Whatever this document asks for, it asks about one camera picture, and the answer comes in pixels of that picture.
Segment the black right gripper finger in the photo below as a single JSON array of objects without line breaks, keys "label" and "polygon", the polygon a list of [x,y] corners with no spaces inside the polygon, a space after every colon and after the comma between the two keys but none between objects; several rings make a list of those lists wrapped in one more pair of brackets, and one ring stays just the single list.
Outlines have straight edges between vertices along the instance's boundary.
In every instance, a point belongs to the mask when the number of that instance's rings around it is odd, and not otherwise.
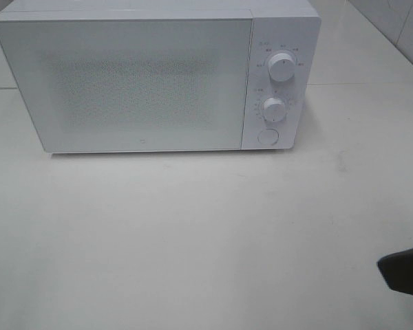
[{"label": "black right gripper finger", "polygon": [[377,267],[391,290],[413,296],[413,248],[380,258]]}]

